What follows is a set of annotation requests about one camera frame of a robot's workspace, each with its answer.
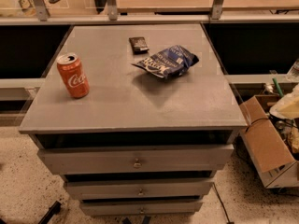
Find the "orange Coca-Cola can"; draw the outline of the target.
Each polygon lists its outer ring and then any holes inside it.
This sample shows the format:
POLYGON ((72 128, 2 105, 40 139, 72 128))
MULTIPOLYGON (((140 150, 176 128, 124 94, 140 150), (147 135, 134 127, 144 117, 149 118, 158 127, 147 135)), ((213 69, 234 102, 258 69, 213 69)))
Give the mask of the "orange Coca-Cola can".
POLYGON ((90 91, 80 58, 74 52, 63 54, 57 58, 58 72, 73 98, 82 98, 90 91))

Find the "grey drawer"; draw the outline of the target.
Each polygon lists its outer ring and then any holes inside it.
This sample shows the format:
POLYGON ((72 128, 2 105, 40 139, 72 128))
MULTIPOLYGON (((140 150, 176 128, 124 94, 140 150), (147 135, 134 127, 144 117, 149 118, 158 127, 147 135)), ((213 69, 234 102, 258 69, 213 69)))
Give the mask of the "grey drawer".
POLYGON ((206 178, 144 179, 68 182, 64 189, 77 200, 156 198, 207 195, 212 180, 206 178))
POLYGON ((194 213, 202 206, 198 199, 144 200, 110 203, 81 203, 87 216, 123 216, 147 214, 194 213))
POLYGON ((37 155, 53 174, 91 175, 220 170, 233 150, 232 145, 90 147, 40 149, 37 155))

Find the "middle grey drawer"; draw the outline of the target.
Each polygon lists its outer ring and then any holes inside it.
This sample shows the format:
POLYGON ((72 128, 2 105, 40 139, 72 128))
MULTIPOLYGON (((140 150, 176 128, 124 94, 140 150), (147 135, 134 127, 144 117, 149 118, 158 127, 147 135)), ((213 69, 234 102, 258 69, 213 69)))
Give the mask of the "middle grey drawer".
POLYGON ((144 179, 68 182, 64 189, 77 200, 156 198, 207 195, 212 180, 206 178, 144 179))

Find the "green stick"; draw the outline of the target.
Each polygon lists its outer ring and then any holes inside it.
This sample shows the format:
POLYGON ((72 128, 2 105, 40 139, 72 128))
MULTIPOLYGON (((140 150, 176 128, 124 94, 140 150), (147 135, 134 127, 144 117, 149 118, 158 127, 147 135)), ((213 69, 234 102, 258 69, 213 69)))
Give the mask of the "green stick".
POLYGON ((275 77, 272 78, 273 82, 274 82, 274 85, 278 91, 278 95, 280 98, 282 98, 284 96, 283 92, 282 92, 282 89, 280 88, 280 85, 278 84, 278 81, 275 77))

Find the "blue chip bag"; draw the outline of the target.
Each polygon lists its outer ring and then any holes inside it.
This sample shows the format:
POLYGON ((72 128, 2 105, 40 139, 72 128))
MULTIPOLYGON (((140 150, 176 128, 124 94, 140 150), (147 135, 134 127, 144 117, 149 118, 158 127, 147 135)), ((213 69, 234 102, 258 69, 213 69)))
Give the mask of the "blue chip bag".
POLYGON ((195 54, 180 45, 175 45, 134 63, 134 66, 156 77, 168 79, 183 75, 198 62, 199 58, 195 54))

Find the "small dark brown packet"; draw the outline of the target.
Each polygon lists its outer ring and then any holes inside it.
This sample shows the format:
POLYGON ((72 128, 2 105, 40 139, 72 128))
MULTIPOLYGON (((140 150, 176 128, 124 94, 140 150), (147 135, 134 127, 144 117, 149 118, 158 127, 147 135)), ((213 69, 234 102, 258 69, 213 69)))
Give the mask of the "small dark brown packet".
POLYGON ((130 37, 129 42, 134 54, 144 53, 150 50, 143 36, 130 37))

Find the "bottom grey drawer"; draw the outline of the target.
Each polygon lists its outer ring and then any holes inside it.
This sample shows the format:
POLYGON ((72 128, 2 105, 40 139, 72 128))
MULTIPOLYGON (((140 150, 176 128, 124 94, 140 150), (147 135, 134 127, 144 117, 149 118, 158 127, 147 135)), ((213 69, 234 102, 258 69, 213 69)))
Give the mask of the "bottom grey drawer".
POLYGON ((123 216, 147 214, 194 213, 202 206, 198 199, 144 200, 110 203, 81 203, 87 216, 123 216))

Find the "top grey drawer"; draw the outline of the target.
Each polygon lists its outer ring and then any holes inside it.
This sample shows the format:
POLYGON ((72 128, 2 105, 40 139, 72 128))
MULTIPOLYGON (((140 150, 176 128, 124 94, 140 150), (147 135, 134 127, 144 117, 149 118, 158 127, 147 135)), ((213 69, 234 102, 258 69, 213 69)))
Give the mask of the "top grey drawer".
POLYGON ((40 149, 37 155, 53 174, 91 175, 220 170, 233 150, 232 145, 90 147, 40 149))

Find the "grey drawer cabinet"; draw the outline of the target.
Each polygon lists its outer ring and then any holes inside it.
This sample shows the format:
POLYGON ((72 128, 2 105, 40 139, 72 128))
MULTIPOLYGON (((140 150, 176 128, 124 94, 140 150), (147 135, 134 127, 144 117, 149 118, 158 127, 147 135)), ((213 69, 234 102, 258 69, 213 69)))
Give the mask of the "grey drawer cabinet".
MULTIPOLYGON (((77 26, 64 43, 82 61, 87 96, 69 96, 51 68, 20 130, 40 149, 233 145, 246 122, 199 24, 77 26), (157 78, 134 66, 129 38, 143 36, 151 52, 180 45, 199 58, 181 77, 157 78)), ((214 171, 58 175, 64 183, 206 178, 214 171)), ((78 200, 110 203, 198 199, 201 196, 78 200)))

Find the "cardboard box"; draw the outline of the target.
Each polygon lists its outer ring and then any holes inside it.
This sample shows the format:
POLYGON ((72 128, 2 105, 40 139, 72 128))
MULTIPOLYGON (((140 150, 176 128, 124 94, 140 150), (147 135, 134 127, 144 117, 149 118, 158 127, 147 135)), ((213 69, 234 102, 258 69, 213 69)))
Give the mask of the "cardboard box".
POLYGON ((267 189, 299 187, 298 160, 267 115, 277 101, 276 95, 254 95, 242 103, 248 127, 240 135, 267 189))

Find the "metal railing frame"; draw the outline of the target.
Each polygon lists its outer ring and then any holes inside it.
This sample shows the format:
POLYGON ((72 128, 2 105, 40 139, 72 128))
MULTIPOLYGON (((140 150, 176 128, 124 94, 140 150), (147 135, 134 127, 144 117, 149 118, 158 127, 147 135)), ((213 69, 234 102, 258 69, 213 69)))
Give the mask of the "metal railing frame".
POLYGON ((26 16, 18 0, 0 0, 3 25, 297 21, 299 0, 33 0, 26 16))

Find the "black stand leg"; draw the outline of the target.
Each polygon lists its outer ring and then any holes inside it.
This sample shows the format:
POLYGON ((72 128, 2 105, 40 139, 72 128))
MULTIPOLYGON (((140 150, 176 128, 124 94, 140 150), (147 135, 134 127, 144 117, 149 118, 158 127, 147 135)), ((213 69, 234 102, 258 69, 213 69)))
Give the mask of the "black stand leg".
POLYGON ((49 208, 48 212, 40 219, 38 224, 48 224, 54 215, 57 215, 61 211, 62 204, 55 201, 54 204, 49 208))

